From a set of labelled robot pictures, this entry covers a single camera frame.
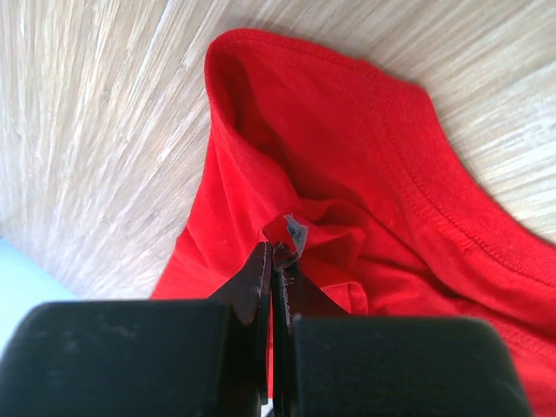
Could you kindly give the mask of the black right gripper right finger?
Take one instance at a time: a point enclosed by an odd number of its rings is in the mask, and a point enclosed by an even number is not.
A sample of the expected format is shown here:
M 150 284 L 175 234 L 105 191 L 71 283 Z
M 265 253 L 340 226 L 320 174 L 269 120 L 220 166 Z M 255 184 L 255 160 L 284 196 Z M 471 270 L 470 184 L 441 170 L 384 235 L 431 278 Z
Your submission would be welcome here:
M 286 235 L 273 244 L 271 299 L 273 308 L 274 415 L 290 416 L 295 396 L 294 318 L 338 317 L 348 312 L 301 271 L 300 259 L 308 227 L 284 215 L 279 230 Z

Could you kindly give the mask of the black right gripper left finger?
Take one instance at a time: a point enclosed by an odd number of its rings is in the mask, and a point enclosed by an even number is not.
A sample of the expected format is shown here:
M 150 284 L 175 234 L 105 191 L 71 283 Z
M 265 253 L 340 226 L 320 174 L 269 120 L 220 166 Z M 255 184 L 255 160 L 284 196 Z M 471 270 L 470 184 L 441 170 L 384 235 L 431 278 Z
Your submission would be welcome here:
M 215 318 L 207 416 L 259 416 L 268 402 L 268 321 L 272 247 L 255 245 L 238 273 L 209 298 Z

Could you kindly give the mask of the red t shirt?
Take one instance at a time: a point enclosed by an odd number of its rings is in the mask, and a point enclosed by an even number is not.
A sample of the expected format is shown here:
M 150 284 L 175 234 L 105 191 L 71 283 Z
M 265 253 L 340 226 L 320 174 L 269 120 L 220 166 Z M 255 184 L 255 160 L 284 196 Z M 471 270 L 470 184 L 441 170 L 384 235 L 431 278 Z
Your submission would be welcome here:
M 154 298 L 211 295 L 291 215 L 302 271 L 342 308 L 490 321 L 534 414 L 554 415 L 555 248 L 470 176 L 424 89 L 252 29 L 209 45 L 204 78 L 201 185 Z

